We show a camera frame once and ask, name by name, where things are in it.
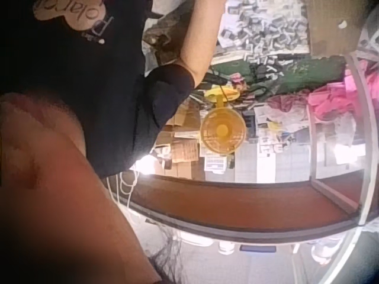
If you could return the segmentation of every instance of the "pink fabric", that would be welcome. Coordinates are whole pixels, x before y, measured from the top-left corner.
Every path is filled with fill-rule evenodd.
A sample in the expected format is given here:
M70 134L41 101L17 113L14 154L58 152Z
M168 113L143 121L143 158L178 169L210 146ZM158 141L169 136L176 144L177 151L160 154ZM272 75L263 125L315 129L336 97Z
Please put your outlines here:
M269 98L266 103L273 109L279 109L282 112L289 112L294 104L307 105L309 90L302 90L297 94L278 95Z
M365 72L368 66L366 60L360 61L360 67ZM373 100L379 100L379 75L377 72L367 78L368 89ZM328 83L308 97L308 104L314 108L315 116L321 121L327 121L327 115L333 111L343 114L353 111L357 117L362 116L362 109L358 100L358 91L349 69L345 71L343 82Z

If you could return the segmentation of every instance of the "metal frame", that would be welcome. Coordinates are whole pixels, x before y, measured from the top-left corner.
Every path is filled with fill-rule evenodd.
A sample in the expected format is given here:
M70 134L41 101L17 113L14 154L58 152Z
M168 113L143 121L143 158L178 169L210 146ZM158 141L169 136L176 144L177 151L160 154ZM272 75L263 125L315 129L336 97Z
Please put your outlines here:
M361 235L362 227L356 227L350 230L342 242L341 249L339 250L336 258L330 265L325 275L320 280L319 284L332 284L338 273L342 270L345 263L348 261L359 236Z
M367 81L363 71L359 67L359 61L355 53L345 56L349 64L351 74L354 78L358 90L358 98L361 103L363 123L366 140L366 163L362 184L358 225L364 225L370 211L372 197L374 196L375 183L377 178L379 152L378 152L378 128L375 118L374 107L371 101L371 94L368 90Z
M125 205L126 199L120 196L120 202ZM293 230L276 233L236 231L228 228L206 227L204 225L178 220L165 214L146 209L138 204L135 204L133 201L130 202L130 208L145 217L182 231L214 238L216 240L234 241L237 243L254 243L265 245L303 243L338 234L350 230L356 226L356 222L354 220L348 219L337 224L307 230Z
M310 183L315 190L319 191L322 195L326 196L334 204L336 204L338 207L344 210L347 214L353 214L359 208L358 203L347 198L345 195L336 191L335 189L331 188L325 183L317 179L311 179Z
M350 53L345 56L349 64L350 71L353 75L358 98L361 104L362 112L365 114L364 131L366 142L366 163L364 169L364 178L361 189L359 204L352 201L345 195L334 190L330 186L316 179L317 175L317 137L316 124L313 110L308 106L309 131L310 131L310 181L312 187L329 198L333 203L342 208L348 214L359 211L358 225L364 225L370 211L372 197L374 196L375 183L377 178L379 151L378 151L378 130L375 118L374 107L371 102L371 94L368 90L366 78L363 71L359 68L359 61L356 53Z
M317 134L316 121L312 108L307 106L310 133L310 183L311 186L322 195L330 199L334 204L344 210L347 214L353 214L359 208L359 204L349 199L340 192L334 190L325 183L317 180Z
M310 137L310 180L316 179L317 175L317 134L316 122L312 108L307 105Z

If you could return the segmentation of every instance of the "black t-shirt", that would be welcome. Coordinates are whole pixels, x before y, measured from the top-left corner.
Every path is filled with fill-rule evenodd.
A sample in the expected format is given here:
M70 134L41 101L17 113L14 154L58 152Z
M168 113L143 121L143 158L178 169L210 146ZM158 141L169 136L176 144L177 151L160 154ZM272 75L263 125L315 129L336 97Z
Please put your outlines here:
M19 0L2 4L0 95L58 96L82 124L101 177L127 170L194 87L167 65L144 76L147 0Z

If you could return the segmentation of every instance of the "person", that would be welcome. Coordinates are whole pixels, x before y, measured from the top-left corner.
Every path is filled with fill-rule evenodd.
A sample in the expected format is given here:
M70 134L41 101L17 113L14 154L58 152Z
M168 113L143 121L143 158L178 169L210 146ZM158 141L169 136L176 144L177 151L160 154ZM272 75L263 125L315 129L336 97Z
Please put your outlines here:
M148 153L201 82L225 0L196 0L179 59L146 78L145 3L3 3L1 256L16 283L168 283L100 178Z
M2 9L0 94L13 93L4 100L24 107L43 98L65 108L100 178L129 169L151 151L202 81L216 46L225 0L196 0L178 60L145 77L149 2L22 0Z

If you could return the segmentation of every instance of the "printed logo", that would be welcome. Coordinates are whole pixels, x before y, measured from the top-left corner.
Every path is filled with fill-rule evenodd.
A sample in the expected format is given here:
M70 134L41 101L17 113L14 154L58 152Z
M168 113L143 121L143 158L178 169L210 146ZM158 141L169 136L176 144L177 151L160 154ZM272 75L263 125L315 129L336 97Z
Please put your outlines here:
M33 5L36 19L47 21L64 17L67 24L89 41L104 43L99 38L113 17L106 18L107 9L103 0L37 0Z

